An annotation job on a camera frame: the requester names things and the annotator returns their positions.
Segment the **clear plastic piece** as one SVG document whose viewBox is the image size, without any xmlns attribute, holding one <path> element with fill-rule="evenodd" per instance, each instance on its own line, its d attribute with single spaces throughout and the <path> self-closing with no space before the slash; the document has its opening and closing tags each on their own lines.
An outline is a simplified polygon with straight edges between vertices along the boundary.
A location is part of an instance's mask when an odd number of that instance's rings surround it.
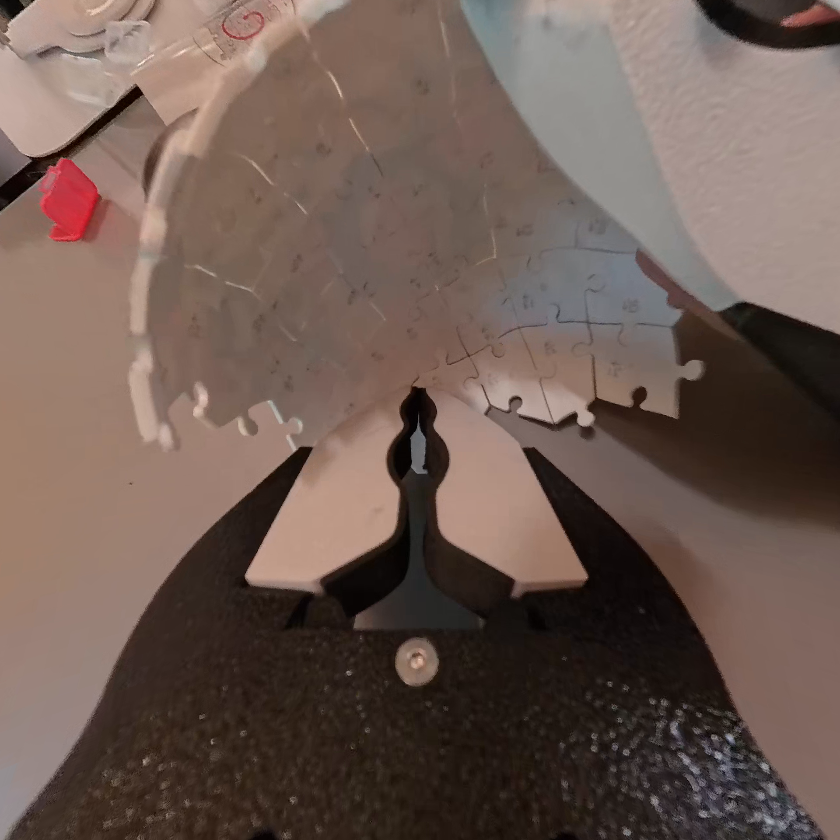
<svg viewBox="0 0 840 840">
<path fill-rule="evenodd" d="M 133 70 L 152 54 L 152 26 L 143 19 L 108 22 L 103 34 L 106 61 L 121 70 Z"/>
</svg>

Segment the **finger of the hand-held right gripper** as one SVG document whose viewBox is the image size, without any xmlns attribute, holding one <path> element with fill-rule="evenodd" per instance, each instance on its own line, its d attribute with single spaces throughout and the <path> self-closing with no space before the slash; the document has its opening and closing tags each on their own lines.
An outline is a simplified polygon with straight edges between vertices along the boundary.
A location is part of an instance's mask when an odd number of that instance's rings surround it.
<svg viewBox="0 0 840 840">
<path fill-rule="evenodd" d="M 838 22 L 788 27 L 765 20 L 731 1 L 695 4 L 715 28 L 751 46 L 788 51 L 839 46 Z"/>
<path fill-rule="evenodd" d="M 766 49 L 697 2 L 462 2 L 543 150 L 709 309 L 838 331 L 838 46 Z"/>
</svg>

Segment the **black dome stand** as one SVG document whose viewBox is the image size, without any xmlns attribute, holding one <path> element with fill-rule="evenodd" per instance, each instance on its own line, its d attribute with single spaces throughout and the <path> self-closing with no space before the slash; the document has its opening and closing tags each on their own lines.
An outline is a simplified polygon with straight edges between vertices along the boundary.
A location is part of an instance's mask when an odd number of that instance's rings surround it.
<svg viewBox="0 0 840 840">
<path fill-rule="evenodd" d="M 194 121 L 196 113 L 197 110 L 194 109 L 182 114 L 180 117 L 166 125 L 163 131 L 152 143 L 144 159 L 141 173 L 141 185 L 143 189 L 143 199 L 145 201 L 147 201 L 150 197 L 154 174 L 167 146 L 177 133 L 190 127 Z"/>
</svg>

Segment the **red plastic block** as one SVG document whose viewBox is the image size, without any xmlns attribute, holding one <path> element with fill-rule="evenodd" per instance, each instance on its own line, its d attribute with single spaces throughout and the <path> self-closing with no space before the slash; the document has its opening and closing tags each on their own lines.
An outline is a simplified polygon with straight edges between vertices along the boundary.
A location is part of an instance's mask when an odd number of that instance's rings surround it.
<svg viewBox="0 0 840 840">
<path fill-rule="evenodd" d="M 39 206 L 52 223 L 49 238 L 56 242 L 83 239 L 99 203 L 94 182 L 72 160 L 59 159 L 38 184 Z"/>
</svg>

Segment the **grey partial puzzle ball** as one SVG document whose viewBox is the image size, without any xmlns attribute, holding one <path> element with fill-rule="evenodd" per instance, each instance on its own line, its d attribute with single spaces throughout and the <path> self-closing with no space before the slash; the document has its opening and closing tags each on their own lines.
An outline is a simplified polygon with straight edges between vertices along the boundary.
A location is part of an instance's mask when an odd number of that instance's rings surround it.
<svg viewBox="0 0 840 840">
<path fill-rule="evenodd" d="M 642 246 L 562 173 L 465 2 L 245 7 L 252 46 L 169 142 L 130 286 L 142 440 L 170 408 L 313 446 L 388 393 L 587 427 L 599 400 L 679 415 L 681 313 Z"/>
</svg>

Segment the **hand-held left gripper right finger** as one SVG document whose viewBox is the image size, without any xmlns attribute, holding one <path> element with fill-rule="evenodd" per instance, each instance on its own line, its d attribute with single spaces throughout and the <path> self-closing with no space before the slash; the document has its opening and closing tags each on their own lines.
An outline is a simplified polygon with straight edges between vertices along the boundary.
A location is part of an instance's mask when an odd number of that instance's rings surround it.
<svg viewBox="0 0 840 840">
<path fill-rule="evenodd" d="M 581 588 L 589 575 L 523 447 L 444 391 L 416 399 L 431 582 L 482 620 L 525 595 Z"/>
</svg>

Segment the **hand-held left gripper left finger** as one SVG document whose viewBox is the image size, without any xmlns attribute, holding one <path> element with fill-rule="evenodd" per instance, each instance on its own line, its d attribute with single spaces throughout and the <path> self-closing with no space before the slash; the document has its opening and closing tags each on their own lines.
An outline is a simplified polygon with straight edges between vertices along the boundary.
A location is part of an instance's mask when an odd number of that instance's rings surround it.
<svg viewBox="0 0 840 840">
<path fill-rule="evenodd" d="M 417 391 L 354 414 L 308 453 L 245 573 L 260 590 L 330 597 L 355 617 L 406 577 Z"/>
</svg>

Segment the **folded paper leaflet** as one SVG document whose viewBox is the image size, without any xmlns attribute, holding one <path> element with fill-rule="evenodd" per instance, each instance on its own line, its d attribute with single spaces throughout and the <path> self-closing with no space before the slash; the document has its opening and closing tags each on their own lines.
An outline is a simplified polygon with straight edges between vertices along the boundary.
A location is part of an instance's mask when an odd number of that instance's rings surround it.
<svg viewBox="0 0 840 840">
<path fill-rule="evenodd" d="M 249 51 L 276 21 L 299 17 L 306 23 L 344 6 L 344 1 L 216 2 L 191 34 L 156 49 L 133 72 L 136 86 L 165 124 L 198 109 L 217 78 Z"/>
</svg>

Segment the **clear plastic stand tray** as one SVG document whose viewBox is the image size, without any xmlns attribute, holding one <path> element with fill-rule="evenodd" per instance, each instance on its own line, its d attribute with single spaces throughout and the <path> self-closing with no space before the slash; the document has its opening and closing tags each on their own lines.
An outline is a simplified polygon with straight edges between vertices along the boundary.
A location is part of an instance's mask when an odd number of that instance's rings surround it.
<svg viewBox="0 0 840 840">
<path fill-rule="evenodd" d="M 134 87 L 103 55 L 108 22 L 154 1 L 2 2 L 2 132 L 31 159 L 66 148 Z"/>
</svg>

